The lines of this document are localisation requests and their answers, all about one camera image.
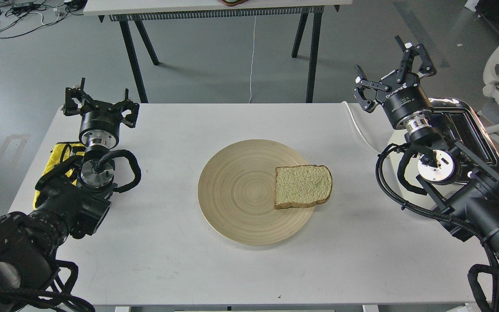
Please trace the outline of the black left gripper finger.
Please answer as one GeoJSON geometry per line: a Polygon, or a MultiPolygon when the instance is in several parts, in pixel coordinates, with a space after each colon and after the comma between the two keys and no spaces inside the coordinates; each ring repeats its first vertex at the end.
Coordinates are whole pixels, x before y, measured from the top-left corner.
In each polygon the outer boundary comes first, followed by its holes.
{"type": "Polygon", "coordinates": [[[84,91],[85,78],[75,87],[65,88],[65,100],[62,112],[65,116],[85,115],[96,109],[95,100],[84,91]]]}
{"type": "Polygon", "coordinates": [[[129,128],[135,128],[139,116],[139,103],[135,103],[129,97],[129,89],[125,88],[124,99],[111,105],[110,113],[118,123],[123,123],[129,128]]]}

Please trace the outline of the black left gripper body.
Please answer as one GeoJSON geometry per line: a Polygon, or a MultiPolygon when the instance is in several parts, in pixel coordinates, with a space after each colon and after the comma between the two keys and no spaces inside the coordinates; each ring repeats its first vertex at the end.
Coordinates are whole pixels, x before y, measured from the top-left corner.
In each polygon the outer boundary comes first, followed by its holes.
{"type": "Polygon", "coordinates": [[[113,104],[95,101],[82,106],[79,140],[84,146],[115,147],[119,142],[123,109],[113,104]]]}

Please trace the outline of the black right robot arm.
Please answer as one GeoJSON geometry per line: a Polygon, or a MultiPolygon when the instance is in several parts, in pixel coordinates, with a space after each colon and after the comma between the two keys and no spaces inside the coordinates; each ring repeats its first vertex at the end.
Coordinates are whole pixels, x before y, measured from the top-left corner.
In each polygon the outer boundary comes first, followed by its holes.
{"type": "Polygon", "coordinates": [[[423,44],[404,43],[402,61],[380,81],[362,67],[353,95],[362,110],[381,106],[403,144],[389,144],[376,162],[381,190],[402,210],[438,221],[453,237],[479,239],[489,261],[467,274],[483,312],[499,311],[499,154],[475,112],[464,101],[427,97],[420,81],[436,75],[423,44]]]}

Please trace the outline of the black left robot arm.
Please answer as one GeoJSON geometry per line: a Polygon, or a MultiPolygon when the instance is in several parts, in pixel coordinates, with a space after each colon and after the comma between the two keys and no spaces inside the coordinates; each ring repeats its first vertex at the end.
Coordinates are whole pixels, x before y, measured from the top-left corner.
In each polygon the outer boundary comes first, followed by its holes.
{"type": "Polygon", "coordinates": [[[113,193],[125,193],[141,180],[131,151],[116,148],[120,125],[135,128],[140,105],[93,99],[84,85],[67,88],[64,115],[79,115],[81,149],[67,147],[38,180],[34,209],[0,216],[0,312],[25,306],[64,312],[93,312],[94,306],[71,291],[78,266],[57,259],[68,237],[93,235],[106,217],[113,193]]]}

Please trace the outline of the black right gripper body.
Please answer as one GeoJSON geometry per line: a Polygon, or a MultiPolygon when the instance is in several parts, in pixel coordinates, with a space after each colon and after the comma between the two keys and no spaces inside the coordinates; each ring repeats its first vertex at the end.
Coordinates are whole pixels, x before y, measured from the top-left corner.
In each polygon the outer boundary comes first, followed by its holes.
{"type": "Polygon", "coordinates": [[[392,128],[403,130],[410,115],[422,113],[430,117],[432,105],[424,94],[418,74],[408,72],[400,83],[397,82],[397,74],[397,71],[392,71],[382,77],[380,82],[389,90],[379,92],[379,103],[392,128]]]}

